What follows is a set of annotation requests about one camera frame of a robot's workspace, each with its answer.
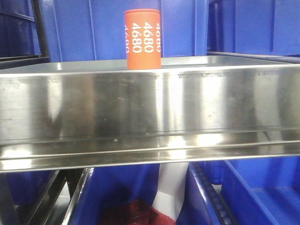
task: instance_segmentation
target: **blue plastic bin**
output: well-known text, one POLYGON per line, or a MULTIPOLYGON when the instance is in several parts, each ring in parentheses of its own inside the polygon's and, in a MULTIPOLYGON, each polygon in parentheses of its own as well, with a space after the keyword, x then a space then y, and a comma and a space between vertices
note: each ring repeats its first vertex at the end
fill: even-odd
POLYGON ((293 55, 300 53, 300 0, 214 0, 210 50, 293 55))
POLYGON ((220 185, 223 183, 223 161, 201 161, 198 164, 212 184, 220 185))
POLYGON ((6 176, 14 204, 33 204, 51 174, 52 171, 8 173, 6 176))
POLYGON ((300 223, 300 158, 225 161, 221 194, 240 225, 300 223))
MULTIPOLYGON (((94 168, 82 191, 71 225, 98 225, 103 209, 142 199, 152 205, 157 192, 158 164, 94 168)), ((186 177, 185 201, 177 224, 220 225, 192 164, 186 177)))
POLYGON ((207 53, 209 0, 40 0, 51 61, 125 59, 124 12, 161 11, 162 55, 207 53))
POLYGON ((39 55, 30 0, 0 0, 0 57, 39 55))

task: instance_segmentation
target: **orange cylinder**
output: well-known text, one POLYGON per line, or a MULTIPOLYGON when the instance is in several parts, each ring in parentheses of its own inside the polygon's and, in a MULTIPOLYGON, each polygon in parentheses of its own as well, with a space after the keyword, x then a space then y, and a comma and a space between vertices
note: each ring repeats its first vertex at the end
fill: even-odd
POLYGON ((128 69, 161 68, 160 12, 133 9, 125 12, 128 69))

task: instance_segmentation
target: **reflective metal surface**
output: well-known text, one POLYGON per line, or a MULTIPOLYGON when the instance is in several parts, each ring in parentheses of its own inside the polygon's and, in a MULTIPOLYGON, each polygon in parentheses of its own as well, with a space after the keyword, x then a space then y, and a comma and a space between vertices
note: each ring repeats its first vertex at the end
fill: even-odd
POLYGON ((110 63, 3 70, 0 170, 300 153, 299 65, 226 56, 169 58, 159 70, 110 63))
POLYGON ((61 225, 70 204, 68 185, 65 184, 45 225, 61 225))
POLYGON ((82 174, 80 176, 80 179, 78 181, 77 187, 75 189, 75 192, 71 198, 69 207, 67 209, 67 212, 65 214, 65 217, 63 219, 63 222, 61 223, 61 225, 69 225, 71 223, 71 219, 72 219, 72 215, 75 211, 75 208, 78 204, 78 201, 80 199, 81 193, 83 191, 83 188, 85 186, 85 182, 87 180, 87 178, 92 175, 93 173, 93 168, 85 168, 82 171, 82 174))

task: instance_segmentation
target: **red material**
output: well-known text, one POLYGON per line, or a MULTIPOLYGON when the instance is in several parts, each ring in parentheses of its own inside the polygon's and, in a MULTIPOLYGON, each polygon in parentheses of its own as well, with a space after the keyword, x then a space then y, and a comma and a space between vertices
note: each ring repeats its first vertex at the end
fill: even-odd
POLYGON ((176 225, 175 221, 141 200, 106 209, 100 225, 176 225))

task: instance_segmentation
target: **blue storage crate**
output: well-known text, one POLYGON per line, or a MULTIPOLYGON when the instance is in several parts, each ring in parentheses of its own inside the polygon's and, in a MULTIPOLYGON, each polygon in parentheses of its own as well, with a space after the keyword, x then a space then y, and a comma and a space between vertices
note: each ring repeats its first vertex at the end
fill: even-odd
MULTIPOLYGON (((142 199, 152 205, 158 189, 158 164, 94 168, 82 191, 71 225, 98 225, 103 209, 142 199)), ((177 224, 220 225, 192 164, 177 224)))
POLYGON ((223 161, 198 162, 212 184, 222 184, 224 179, 223 161))
POLYGON ((300 0, 214 0, 210 49, 218 52, 300 53, 300 0))
POLYGON ((52 171, 8 173, 7 181, 15 205, 33 204, 49 180, 52 171))
POLYGON ((221 194, 241 225, 298 225, 300 158, 225 161, 221 194))
POLYGON ((206 55, 209 0, 40 0, 51 61, 125 59, 124 12, 161 12, 162 56, 206 55))
POLYGON ((0 57, 40 55, 30 0, 0 0, 0 57))

